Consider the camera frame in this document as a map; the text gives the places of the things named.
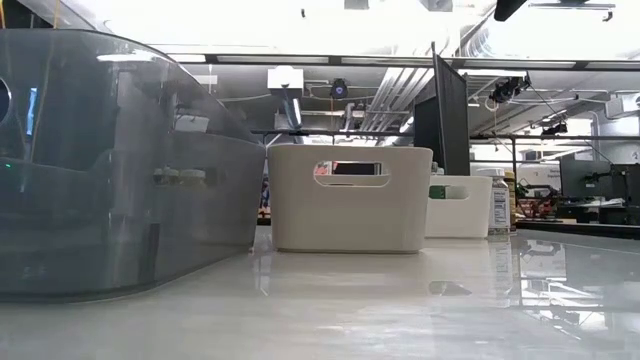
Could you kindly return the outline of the red background equipment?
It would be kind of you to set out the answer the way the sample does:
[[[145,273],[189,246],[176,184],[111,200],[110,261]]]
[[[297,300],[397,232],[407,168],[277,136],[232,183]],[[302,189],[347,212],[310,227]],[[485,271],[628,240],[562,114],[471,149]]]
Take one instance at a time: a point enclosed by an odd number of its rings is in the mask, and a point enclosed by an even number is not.
[[[544,219],[553,214],[559,192],[551,185],[516,184],[516,208],[526,219]]]

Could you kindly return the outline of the black background rack rail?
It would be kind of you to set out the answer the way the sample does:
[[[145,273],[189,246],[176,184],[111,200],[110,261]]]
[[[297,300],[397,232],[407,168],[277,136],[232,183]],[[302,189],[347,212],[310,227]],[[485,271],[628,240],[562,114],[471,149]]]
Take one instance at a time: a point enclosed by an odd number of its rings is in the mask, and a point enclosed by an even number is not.
[[[286,136],[345,136],[345,137],[399,137],[414,138],[413,133],[399,132],[368,132],[368,131],[332,131],[332,130],[250,130],[252,134],[259,136],[286,135]],[[518,135],[518,134],[478,134],[470,135],[470,140],[509,139],[509,140],[570,140],[570,141],[640,141],[640,136],[586,136],[586,135]]]

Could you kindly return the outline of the black aluminium table frame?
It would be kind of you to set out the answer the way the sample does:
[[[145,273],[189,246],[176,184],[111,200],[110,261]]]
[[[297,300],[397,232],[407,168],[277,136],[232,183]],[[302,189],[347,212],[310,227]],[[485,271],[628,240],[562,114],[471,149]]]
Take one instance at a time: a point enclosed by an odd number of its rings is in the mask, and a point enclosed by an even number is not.
[[[518,221],[516,223],[516,228],[520,230],[565,233],[640,241],[640,226],[631,225]]]

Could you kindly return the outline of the black desktop monitor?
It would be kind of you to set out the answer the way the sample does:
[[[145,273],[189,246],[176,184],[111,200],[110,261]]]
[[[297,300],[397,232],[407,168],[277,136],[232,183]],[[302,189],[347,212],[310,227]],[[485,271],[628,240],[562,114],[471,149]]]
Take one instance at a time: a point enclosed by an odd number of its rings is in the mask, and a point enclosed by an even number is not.
[[[611,197],[611,164],[606,161],[562,159],[561,192],[565,197]]]
[[[640,207],[640,164],[612,166],[612,194],[627,206]]]

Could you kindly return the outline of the white plastic bin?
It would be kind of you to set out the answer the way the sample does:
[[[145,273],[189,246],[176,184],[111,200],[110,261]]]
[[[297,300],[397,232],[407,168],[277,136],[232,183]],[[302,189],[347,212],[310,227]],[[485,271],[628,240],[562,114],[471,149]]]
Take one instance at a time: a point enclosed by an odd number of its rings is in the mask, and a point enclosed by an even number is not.
[[[446,198],[428,199],[426,238],[487,236],[492,188],[489,177],[436,175],[430,180],[432,185],[446,185]]]

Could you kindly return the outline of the white box on rig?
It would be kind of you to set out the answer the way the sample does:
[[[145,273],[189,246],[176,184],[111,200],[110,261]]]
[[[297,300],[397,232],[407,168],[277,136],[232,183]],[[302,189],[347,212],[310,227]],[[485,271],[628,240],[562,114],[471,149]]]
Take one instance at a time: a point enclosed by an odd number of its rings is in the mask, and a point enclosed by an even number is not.
[[[267,88],[302,89],[304,87],[304,72],[288,65],[276,66],[267,71]]]

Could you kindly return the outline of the beige plastic bin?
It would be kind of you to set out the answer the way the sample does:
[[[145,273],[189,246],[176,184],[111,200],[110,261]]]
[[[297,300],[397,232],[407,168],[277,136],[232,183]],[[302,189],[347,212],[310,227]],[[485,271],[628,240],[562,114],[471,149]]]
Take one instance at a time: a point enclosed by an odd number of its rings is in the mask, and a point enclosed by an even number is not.
[[[268,150],[272,239],[280,251],[418,252],[433,152],[423,147],[274,145]],[[318,175],[320,163],[382,165],[380,175]]]

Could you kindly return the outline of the grey transparent plastic bin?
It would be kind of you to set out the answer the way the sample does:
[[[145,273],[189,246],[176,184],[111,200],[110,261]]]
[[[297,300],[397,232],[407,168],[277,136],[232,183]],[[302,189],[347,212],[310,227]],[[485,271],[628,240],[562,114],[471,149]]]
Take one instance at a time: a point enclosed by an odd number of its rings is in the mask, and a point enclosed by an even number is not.
[[[116,297],[246,251],[265,157],[152,47],[0,30],[0,302]],[[180,184],[155,185],[156,168]]]

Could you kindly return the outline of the black horizontal rig beam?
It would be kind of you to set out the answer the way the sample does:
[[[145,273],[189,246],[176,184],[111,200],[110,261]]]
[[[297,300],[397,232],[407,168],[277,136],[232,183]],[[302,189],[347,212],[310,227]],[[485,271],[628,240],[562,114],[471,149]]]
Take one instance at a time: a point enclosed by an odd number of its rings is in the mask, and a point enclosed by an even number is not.
[[[188,65],[296,65],[337,67],[400,67],[432,68],[437,59],[455,69],[530,69],[553,71],[640,71],[640,60],[539,60],[498,58],[445,58],[347,55],[284,55],[284,54],[169,54]]]

